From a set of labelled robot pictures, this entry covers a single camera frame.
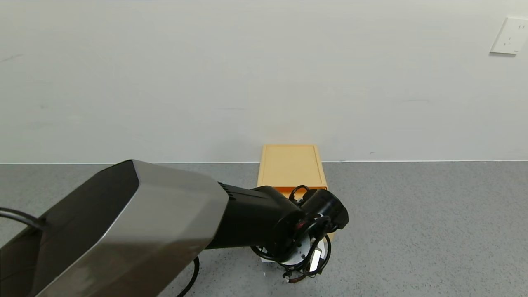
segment white wall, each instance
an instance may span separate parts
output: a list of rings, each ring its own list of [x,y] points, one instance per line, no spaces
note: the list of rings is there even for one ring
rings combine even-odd
[[[0,162],[527,160],[526,0],[0,4]]]

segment wire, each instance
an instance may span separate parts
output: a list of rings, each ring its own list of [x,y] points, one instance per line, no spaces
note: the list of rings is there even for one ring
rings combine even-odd
[[[176,297],[183,297],[187,292],[191,289],[191,287],[194,284],[194,281],[196,281],[196,278],[198,277],[198,271],[200,270],[200,259],[198,257],[194,258],[194,272],[191,280],[187,284],[187,286],[183,289],[183,291],[178,294]]]
[[[303,268],[303,271],[302,273],[306,276],[312,276],[312,275],[316,275],[318,273],[321,273],[323,271],[323,269],[326,267],[326,264],[328,264],[328,260],[330,259],[330,254],[332,253],[332,243],[330,242],[330,237],[328,237],[328,235],[325,235],[325,238],[326,238],[326,243],[328,244],[328,246],[326,247],[327,251],[326,251],[326,256],[325,256],[325,259],[323,260],[323,263],[321,264],[321,267],[318,267],[316,270],[314,271],[311,271],[311,272],[306,272],[306,266]]]
[[[297,190],[299,190],[299,189],[305,189],[306,191],[310,190],[309,187],[307,187],[307,186],[305,186],[303,184],[302,185],[298,185],[291,191],[291,194],[288,197],[288,200],[295,202],[295,192],[297,192]]]
[[[15,209],[10,209],[10,208],[5,208],[5,207],[0,207],[0,217],[4,217],[4,218],[8,218],[8,219],[12,219],[12,220],[15,220],[15,221],[19,221],[21,223],[24,223],[28,226],[31,226],[33,228],[37,228],[39,230],[43,230],[44,229],[44,222],[33,217],[33,216],[30,216],[24,212],[21,212],[21,211],[18,211],[18,210],[15,210]]]

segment electrical outlet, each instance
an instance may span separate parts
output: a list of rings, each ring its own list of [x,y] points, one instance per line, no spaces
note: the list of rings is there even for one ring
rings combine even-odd
[[[518,54],[528,38],[528,20],[509,17],[493,44],[492,53]]]

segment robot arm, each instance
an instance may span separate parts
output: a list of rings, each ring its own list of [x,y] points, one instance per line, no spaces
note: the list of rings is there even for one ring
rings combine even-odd
[[[250,246],[287,271],[348,213],[330,192],[301,203],[129,160],[102,170],[0,249],[0,295],[157,296],[204,249]]]

